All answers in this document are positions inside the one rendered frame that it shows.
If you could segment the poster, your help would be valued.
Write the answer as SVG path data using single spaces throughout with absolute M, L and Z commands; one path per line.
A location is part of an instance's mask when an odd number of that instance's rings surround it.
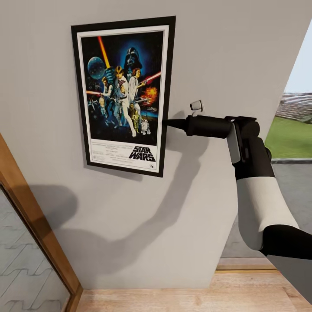
M 71 26 L 87 165 L 163 178 L 176 16 Z

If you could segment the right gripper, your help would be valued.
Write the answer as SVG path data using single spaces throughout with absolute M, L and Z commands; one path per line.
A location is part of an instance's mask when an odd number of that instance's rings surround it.
M 216 128 L 216 118 L 209 116 L 193 117 L 189 115 L 186 119 L 181 120 L 162 120 L 162 124 L 183 129 L 187 136 L 213 137 Z

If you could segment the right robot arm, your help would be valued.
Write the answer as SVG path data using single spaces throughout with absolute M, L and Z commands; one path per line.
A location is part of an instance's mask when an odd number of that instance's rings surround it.
M 245 244 L 260 251 L 312 305 L 312 235 L 302 230 L 280 192 L 272 154 L 258 137 L 255 117 L 205 116 L 203 100 L 190 104 L 192 115 L 162 124 L 187 136 L 227 139 L 237 183 L 239 232 Z

